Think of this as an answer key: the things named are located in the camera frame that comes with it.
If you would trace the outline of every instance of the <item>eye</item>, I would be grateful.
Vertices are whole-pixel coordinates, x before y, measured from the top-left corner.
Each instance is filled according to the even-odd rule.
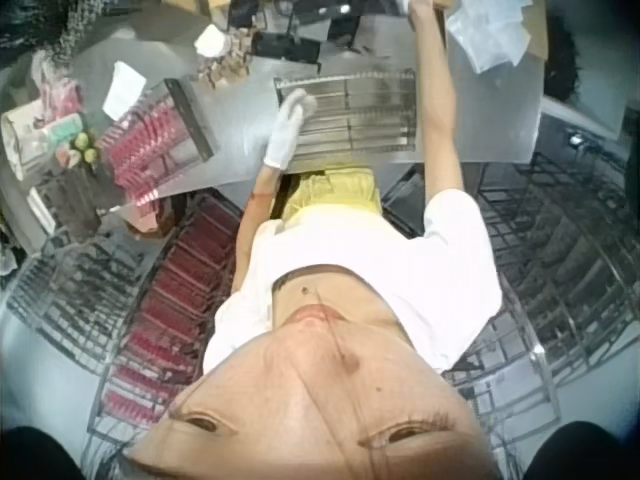
[[[218,426],[215,424],[215,422],[209,420],[208,418],[193,417],[186,419],[185,422],[209,433],[215,433],[218,430]]]
[[[403,427],[389,435],[389,443],[400,442],[409,437],[415,437],[416,435],[427,433],[428,431],[429,430],[425,430],[424,428],[420,427]]]
[[[454,429],[455,424],[449,415],[436,414],[428,419],[407,421],[400,425],[394,425],[365,440],[359,441],[358,444],[366,448],[383,448],[417,435],[448,432]]]

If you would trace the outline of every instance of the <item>white paper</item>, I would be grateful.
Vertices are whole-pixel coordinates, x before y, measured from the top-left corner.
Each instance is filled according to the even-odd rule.
[[[515,0],[490,0],[486,6],[489,26],[492,28],[522,22],[522,8]]]
[[[520,23],[509,23],[495,31],[495,38],[502,46],[514,66],[517,66],[527,51],[531,35]]]
[[[492,0],[462,0],[464,8],[471,17],[487,14],[487,3]]]
[[[467,53],[474,72],[482,73],[509,61],[482,17],[471,16],[466,9],[461,8],[449,17],[447,29]]]
[[[124,62],[116,62],[111,88],[102,110],[118,121],[140,98],[147,79]]]
[[[221,57],[229,50],[227,36],[215,25],[209,25],[193,44],[198,55],[207,58]]]

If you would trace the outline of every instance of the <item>lips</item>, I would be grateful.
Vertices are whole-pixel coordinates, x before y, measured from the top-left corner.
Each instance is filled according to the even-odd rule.
[[[335,308],[331,308],[327,305],[305,305],[293,312],[284,324],[289,325],[307,319],[320,320],[324,322],[346,320]]]

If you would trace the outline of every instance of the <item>tissue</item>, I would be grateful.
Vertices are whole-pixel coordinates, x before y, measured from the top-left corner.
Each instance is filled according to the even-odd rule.
[[[467,53],[474,72],[505,62],[520,63],[531,35],[522,26],[522,8],[531,0],[462,0],[447,30]]]

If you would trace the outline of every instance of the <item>woman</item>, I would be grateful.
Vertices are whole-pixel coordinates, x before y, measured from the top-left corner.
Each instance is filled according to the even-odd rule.
[[[412,0],[409,10],[425,237],[407,240],[382,218],[366,169],[304,176],[283,218],[268,220],[315,106],[292,94],[242,219],[205,375],[128,453],[140,469],[189,479],[496,477],[477,420],[439,373],[497,312],[501,292],[479,209],[463,192],[432,5]]]

